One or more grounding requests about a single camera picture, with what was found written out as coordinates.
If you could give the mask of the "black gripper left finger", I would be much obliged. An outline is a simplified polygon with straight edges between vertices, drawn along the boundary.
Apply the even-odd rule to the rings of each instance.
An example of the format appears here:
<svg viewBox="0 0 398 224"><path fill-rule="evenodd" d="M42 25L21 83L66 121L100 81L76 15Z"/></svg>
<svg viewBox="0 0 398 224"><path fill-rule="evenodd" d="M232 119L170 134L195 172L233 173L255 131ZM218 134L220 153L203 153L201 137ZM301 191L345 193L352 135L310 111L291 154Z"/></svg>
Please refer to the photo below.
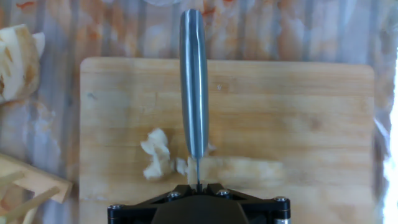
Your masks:
<svg viewBox="0 0 398 224"><path fill-rule="evenodd" d="M151 223L157 209L172 202L197 193L196 185L177 185L170 192L156 196L136 205L113 204L108 207L108 224Z"/></svg>

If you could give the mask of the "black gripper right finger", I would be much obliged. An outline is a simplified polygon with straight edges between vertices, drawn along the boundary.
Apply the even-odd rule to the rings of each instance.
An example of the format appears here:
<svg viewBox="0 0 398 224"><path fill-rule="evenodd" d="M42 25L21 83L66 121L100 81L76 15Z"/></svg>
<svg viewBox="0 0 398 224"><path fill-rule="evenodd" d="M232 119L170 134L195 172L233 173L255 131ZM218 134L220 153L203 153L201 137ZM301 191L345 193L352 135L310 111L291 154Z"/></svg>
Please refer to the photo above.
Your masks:
<svg viewBox="0 0 398 224"><path fill-rule="evenodd" d="M258 198L224 188L221 184L200 185L200 195L205 195L205 213L210 221L220 223L290 223L290 199L276 196Z"/></svg>

